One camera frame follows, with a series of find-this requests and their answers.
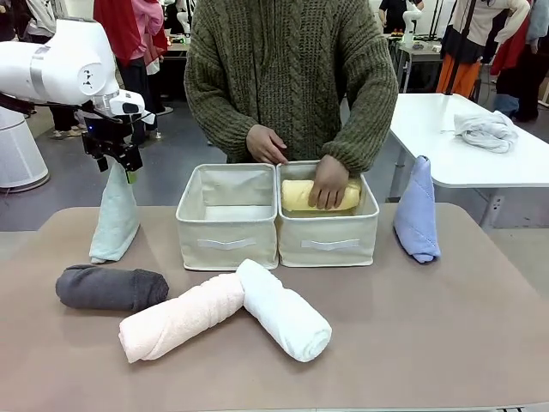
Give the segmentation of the person right hand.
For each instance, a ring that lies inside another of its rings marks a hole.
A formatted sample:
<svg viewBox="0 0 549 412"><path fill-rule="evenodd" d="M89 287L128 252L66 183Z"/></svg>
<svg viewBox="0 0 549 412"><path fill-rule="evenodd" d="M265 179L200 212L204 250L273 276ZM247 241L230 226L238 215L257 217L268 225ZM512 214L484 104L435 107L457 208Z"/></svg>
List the person right hand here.
<svg viewBox="0 0 549 412"><path fill-rule="evenodd" d="M255 161L271 165L286 164L286 144L274 130L260 124L253 125L246 137L246 148Z"/></svg>

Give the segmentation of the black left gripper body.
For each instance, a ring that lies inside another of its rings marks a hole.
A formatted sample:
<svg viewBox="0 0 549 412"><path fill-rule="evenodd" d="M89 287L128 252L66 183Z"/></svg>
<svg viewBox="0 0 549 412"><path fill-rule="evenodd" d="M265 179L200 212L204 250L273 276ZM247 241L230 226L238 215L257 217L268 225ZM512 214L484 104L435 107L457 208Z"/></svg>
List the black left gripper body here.
<svg viewBox="0 0 549 412"><path fill-rule="evenodd" d="M86 129L81 134L84 151L95 161L104 155L114 159L120 166L139 170L142 158L137 145L126 142L133 128L129 116L115 118L101 117L98 114L83 112Z"/></svg>

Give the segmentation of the person left hand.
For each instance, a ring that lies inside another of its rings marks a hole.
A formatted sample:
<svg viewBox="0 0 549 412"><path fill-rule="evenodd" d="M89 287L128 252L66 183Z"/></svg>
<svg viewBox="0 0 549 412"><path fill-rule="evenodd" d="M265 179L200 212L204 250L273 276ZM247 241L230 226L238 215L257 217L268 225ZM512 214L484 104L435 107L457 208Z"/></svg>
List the person left hand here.
<svg viewBox="0 0 549 412"><path fill-rule="evenodd" d="M336 158L326 154L317 164L309 205L318 209L338 208L348 179L348 170Z"/></svg>

